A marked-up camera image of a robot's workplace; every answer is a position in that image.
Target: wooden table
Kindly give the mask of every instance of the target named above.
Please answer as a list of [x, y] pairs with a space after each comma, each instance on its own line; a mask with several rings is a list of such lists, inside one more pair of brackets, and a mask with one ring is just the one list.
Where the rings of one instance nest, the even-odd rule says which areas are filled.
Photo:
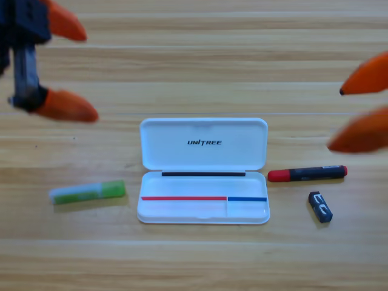
[[[95, 125], [9, 107], [0, 80], [0, 290], [387, 290], [387, 155], [326, 143], [386, 93], [338, 90], [387, 50], [386, 0], [62, 0], [86, 44], [38, 50], [41, 82], [84, 95]], [[344, 164], [345, 180], [268, 182], [263, 226], [142, 224], [139, 123], [148, 117], [267, 121], [261, 172]], [[123, 179], [125, 198], [51, 205], [52, 188]], [[333, 212], [320, 224], [307, 203]]]

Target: black eraser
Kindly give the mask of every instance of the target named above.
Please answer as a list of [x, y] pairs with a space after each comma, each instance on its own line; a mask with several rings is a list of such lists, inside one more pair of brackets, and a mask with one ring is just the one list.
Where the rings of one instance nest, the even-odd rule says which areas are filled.
[[319, 191], [310, 192], [309, 203], [320, 223], [326, 223], [332, 220], [333, 213]]

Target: glue stick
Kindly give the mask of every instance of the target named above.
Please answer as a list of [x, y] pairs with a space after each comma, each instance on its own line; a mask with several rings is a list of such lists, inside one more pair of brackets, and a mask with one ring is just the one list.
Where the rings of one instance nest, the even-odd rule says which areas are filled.
[[122, 180], [58, 188], [49, 193], [53, 204], [122, 197], [124, 195], [125, 184]]

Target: red marker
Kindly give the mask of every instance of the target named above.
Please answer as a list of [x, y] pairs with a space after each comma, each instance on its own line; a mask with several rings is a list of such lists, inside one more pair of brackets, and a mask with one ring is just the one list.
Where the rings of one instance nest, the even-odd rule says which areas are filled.
[[325, 166], [270, 171], [268, 173], [268, 181], [291, 182], [319, 179], [340, 179], [346, 175], [347, 167], [345, 166]]

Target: blue stripe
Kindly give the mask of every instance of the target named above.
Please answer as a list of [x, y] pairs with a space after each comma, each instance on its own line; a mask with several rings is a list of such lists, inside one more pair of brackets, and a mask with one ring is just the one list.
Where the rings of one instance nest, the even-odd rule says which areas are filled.
[[228, 197], [228, 201], [260, 201], [267, 202], [265, 197]]

